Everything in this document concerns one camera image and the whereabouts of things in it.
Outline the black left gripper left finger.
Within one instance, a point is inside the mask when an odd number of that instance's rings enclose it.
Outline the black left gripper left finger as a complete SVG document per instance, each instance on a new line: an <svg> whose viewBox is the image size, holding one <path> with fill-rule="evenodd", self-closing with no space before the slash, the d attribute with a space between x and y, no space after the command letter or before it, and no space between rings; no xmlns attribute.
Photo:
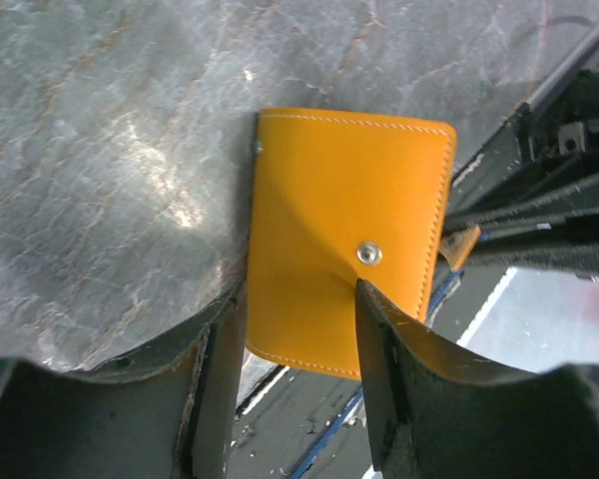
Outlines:
<svg viewBox="0 0 599 479"><path fill-rule="evenodd" d="M90 371L0 357L0 478L223 478L245 344L236 284Z"/></svg>

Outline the orange leather card holder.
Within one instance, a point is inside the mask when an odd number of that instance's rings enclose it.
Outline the orange leather card holder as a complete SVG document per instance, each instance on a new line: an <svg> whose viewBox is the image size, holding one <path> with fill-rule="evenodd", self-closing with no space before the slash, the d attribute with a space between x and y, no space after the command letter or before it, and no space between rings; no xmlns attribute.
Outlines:
<svg viewBox="0 0 599 479"><path fill-rule="evenodd" d="M456 151L445 123L302 108L260 112L247 272L248 350L356 379L355 285L425 320L435 264L480 229L444 225Z"/></svg>

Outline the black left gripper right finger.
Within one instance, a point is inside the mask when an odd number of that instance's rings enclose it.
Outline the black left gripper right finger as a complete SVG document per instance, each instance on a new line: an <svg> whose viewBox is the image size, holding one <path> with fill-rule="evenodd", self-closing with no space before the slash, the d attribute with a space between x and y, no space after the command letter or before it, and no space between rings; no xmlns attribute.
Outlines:
<svg viewBox="0 0 599 479"><path fill-rule="evenodd" d="M542 373L437 334L355 286L373 468L385 478L599 478L599 364Z"/></svg>

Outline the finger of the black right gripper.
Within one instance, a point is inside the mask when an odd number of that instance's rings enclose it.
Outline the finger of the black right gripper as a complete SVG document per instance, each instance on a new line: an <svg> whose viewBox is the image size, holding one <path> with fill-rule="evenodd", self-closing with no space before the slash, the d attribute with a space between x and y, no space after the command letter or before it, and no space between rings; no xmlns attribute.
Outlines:
<svg viewBox="0 0 599 479"><path fill-rule="evenodd" d="M449 235L474 226L512 226L529 224L531 221L548 223L596 214L599 214L599 173L509 207L448 215L443 232Z"/></svg>
<svg viewBox="0 0 599 479"><path fill-rule="evenodd" d="M557 270L599 278L599 229L567 224L549 230L481 240L469 266L504 265Z"/></svg>

